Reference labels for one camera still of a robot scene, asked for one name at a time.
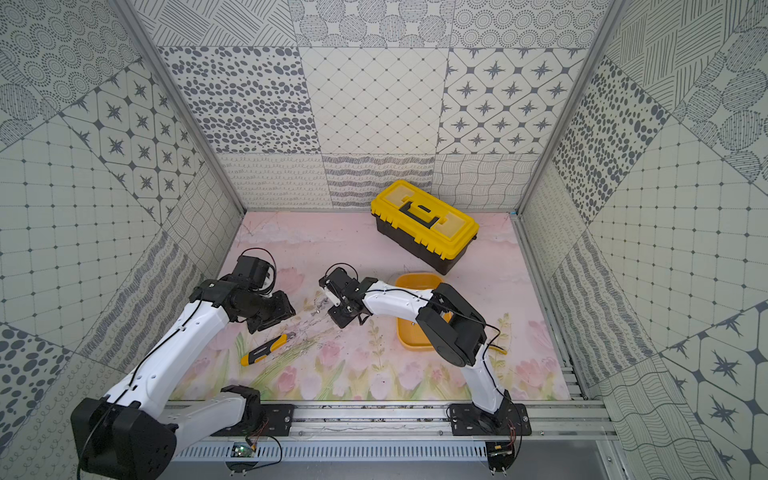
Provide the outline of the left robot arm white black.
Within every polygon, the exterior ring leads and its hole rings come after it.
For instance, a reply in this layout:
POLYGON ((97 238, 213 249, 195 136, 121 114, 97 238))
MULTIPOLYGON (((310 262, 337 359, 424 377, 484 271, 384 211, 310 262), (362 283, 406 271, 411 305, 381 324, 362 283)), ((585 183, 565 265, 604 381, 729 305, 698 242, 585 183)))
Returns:
POLYGON ((273 258, 245 250, 234 270, 202 281, 169 331, 137 366, 99 399, 85 398, 71 414, 76 472, 112 479, 156 479, 176 454, 209 436, 251 437, 274 426, 288 431, 289 407, 263 407, 258 390, 229 385, 210 400, 175 414, 171 394, 206 346, 229 324, 244 321, 251 333, 294 316, 276 289, 273 258))

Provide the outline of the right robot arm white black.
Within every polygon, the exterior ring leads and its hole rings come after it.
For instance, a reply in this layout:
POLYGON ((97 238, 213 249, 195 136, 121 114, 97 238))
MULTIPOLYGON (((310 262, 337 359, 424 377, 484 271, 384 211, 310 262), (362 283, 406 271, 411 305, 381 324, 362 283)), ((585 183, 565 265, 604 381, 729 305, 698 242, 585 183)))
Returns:
POLYGON ((490 325, 453 286, 407 289, 373 277, 355 279, 339 266, 321 277, 319 286, 331 301, 328 314, 339 328, 376 315, 414 322, 435 352, 461 369, 474 407, 496 414, 509 401, 485 360, 490 325))

